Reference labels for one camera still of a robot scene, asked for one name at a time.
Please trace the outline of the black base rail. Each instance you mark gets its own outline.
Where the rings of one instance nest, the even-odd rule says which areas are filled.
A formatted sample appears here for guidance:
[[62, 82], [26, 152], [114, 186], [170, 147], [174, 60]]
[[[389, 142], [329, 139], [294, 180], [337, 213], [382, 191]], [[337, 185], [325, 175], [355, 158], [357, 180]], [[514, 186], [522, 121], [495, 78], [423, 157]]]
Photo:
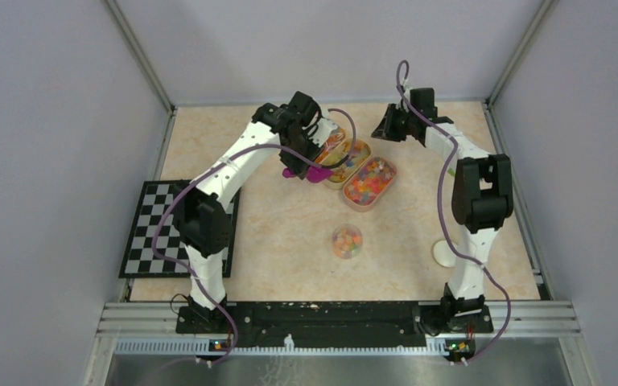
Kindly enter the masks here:
[[424, 347], [443, 334], [492, 333], [485, 307], [451, 317], [438, 302], [227, 302], [223, 311], [179, 308], [182, 335], [221, 335], [237, 348], [352, 349]]

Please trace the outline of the white round lid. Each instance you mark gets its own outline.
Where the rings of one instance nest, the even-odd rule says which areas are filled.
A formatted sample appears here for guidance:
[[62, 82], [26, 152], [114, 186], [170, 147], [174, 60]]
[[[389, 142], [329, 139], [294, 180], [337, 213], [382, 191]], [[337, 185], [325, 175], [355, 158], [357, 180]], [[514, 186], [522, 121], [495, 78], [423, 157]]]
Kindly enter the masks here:
[[435, 242], [432, 248], [432, 255], [435, 262], [444, 268], [454, 268], [456, 266], [457, 256], [445, 240]]

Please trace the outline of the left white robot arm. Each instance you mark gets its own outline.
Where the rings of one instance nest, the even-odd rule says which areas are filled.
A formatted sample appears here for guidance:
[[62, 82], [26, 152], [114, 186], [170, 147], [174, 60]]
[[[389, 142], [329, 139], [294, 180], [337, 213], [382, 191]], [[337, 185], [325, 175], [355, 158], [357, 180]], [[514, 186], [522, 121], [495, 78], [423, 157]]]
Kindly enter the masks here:
[[287, 104], [264, 104], [218, 162], [175, 197], [174, 225], [194, 271], [189, 306], [203, 330], [216, 332], [225, 324], [226, 312], [220, 306], [226, 298], [222, 251], [234, 231], [226, 212], [229, 204], [274, 155], [291, 176], [304, 179], [332, 129], [320, 123], [322, 116], [319, 104], [303, 92], [296, 92]]

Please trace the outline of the purple plastic scoop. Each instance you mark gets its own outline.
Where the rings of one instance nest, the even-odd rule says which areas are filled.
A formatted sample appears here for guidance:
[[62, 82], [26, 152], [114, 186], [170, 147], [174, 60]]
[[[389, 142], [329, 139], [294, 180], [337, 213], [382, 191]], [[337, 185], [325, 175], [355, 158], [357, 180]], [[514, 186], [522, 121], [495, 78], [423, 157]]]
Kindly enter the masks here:
[[[282, 171], [282, 176], [285, 179], [298, 178], [298, 175], [296, 175], [289, 168], [285, 168]], [[309, 183], [321, 183], [324, 180], [330, 178], [331, 176], [333, 176], [332, 169], [324, 169], [324, 168], [317, 168], [314, 166], [310, 166], [307, 170], [307, 173], [304, 175], [304, 179], [308, 181]]]

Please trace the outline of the black white checkerboard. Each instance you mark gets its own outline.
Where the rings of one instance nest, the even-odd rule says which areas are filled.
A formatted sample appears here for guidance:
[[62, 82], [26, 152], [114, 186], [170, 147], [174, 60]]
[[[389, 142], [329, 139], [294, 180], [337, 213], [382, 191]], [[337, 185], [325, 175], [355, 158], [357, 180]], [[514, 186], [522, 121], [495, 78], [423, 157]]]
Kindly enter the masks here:
[[[187, 180], [145, 181], [142, 185], [134, 219], [127, 237], [119, 278], [174, 278], [188, 277], [189, 272], [182, 265], [155, 257], [151, 243], [155, 229], [163, 213], [177, 195], [177, 187], [185, 187]], [[222, 276], [231, 276], [233, 267], [233, 248], [236, 235], [241, 191], [233, 197], [225, 210], [233, 225], [230, 244], [222, 253]], [[167, 257], [174, 257], [188, 263], [185, 245], [173, 225], [173, 215], [169, 215], [160, 230], [157, 240], [158, 251]]]

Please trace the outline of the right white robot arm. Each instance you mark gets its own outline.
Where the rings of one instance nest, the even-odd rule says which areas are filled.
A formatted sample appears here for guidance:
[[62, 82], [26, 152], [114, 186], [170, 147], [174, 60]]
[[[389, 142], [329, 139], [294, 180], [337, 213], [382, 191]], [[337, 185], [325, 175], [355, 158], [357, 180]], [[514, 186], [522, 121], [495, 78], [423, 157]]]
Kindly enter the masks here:
[[400, 102], [390, 104], [372, 138], [402, 142], [413, 138], [443, 159], [442, 176], [454, 177], [451, 214], [460, 240], [443, 240], [442, 252], [456, 260], [438, 316], [449, 331], [461, 331], [484, 308], [484, 281], [493, 241], [513, 214], [511, 161], [490, 154], [441, 117], [432, 88], [398, 87]]

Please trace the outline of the tray of striped candies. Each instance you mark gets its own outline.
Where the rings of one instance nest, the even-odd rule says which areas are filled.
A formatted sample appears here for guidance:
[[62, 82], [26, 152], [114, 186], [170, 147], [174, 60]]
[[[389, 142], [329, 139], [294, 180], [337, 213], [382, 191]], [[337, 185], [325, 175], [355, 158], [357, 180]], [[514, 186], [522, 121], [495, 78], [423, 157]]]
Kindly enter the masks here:
[[331, 136], [323, 144], [322, 152], [314, 160], [314, 162], [322, 164], [329, 157], [331, 152], [344, 142], [345, 138], [346, 131], [342, 127], [338, 127], [337, 129], [333, 130], [331, 132]]

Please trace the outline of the tray of yellow purple candies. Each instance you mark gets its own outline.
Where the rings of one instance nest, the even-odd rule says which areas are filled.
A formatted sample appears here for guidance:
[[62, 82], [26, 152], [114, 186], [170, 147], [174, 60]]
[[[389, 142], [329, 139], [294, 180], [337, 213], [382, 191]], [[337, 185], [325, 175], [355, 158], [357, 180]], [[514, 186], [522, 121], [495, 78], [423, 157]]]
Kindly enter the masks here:
[[[342, 141], [323, 159], [322, 164], [333, 165], [338, 163], [351, 149], [352, 139]], [[354, 148], [349, 152], [348, 159], [341, 166], [332, 169], [332, 175], [323, 181], [331, 189], [340, 189], [371, 157], [372, 150], [367, 142], [357, 138]]]

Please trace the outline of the clear plastic cup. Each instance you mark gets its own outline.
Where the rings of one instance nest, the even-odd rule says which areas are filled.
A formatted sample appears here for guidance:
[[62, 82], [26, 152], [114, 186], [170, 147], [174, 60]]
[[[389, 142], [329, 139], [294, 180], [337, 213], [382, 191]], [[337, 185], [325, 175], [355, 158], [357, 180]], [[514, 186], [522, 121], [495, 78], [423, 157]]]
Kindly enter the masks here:
[[354, 258], [360, 252], [362, 245], [361, 230], [353, 224], [341, 224], [332, 233], [332, 251], [339, 258]]

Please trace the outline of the tray of orange pink candies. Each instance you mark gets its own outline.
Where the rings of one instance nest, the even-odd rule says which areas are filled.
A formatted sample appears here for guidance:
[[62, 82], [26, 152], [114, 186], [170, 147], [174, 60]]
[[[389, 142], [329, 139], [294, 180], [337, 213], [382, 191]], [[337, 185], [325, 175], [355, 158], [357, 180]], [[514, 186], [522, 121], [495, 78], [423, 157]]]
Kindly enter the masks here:
[[369, 211], [393, 185], [397, 176], [398, 169], [390, 160], [372, 156], [343, 185], [342, 198], [355, 211]]

